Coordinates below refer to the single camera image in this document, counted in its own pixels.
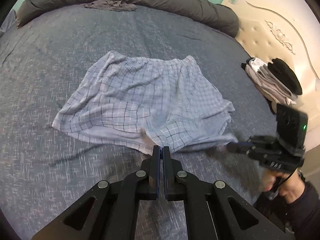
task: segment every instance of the triangular cutout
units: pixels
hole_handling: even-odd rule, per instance
[[[250,214],[238,201],[233,197],[228,197],[228,202],[230,207],[236,217],[236,220],[239,224],[241,230],[247,230],[250,227],[253,227],[259,223],[259,220],[256,219],[252,214]]]
[[[95,198],[90,197],[72,214],[67,216],[67,218],[64,220],[64,224],[74,228],[75,230],[80,231],[83,228],[85,221],[87,220],[87,217],[93,206],[94,201],[95,201]]]

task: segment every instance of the gray bed sheet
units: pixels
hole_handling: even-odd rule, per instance
[[[63,7],[0,39],[0,208],[22,240],[30,239],[101,179],[136,171],[148,156],[94,145],[52,121],[87,69],[110,50],[169,60],[191,55],[235,112],[226,132],[275,134],[268,104],[241,69],[248,54],[235,39],[189,18],[138,6],[135,12]],[[206,150],[173,153],[200,179],[224,180],[252,203],[261,169],[246,156]],[[187,239],[182,202],[142,201],[136,239]]]

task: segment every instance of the silver screw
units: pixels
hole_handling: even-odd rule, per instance
[[[180,178],[184,178],[184,177],[187,176],[187,173],[186,173],[185,171],[178,171],[177,175],[178,175],[178,177],[180,177]]]
[[[218,180],[215,185],[217,188],[224,188],[226,186],[226,184],[221,180]]]
[[[146,172],[145,172],[145,171],[137,171],[137,172],[136,172],[136,175],[137,175],[138,177],[144,177],[144,176],[146,175]]]
[[[99,181],[98,188],[105,188],[108,187],[108,182],[105,180]]]

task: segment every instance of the wrist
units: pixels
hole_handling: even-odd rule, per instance
[[[288,191],[288,193],[284,196],[287,204],[291,204],[301,197],[305,189],[305,185],[301,179],[297,182],[296,187],[293,190]]]

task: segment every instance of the dark long-sleeve shirt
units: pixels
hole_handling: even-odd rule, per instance
[[[309,182],[303,194],[287,205],[287,218],[295,232],[296,240],[320,240],[320,200]]]

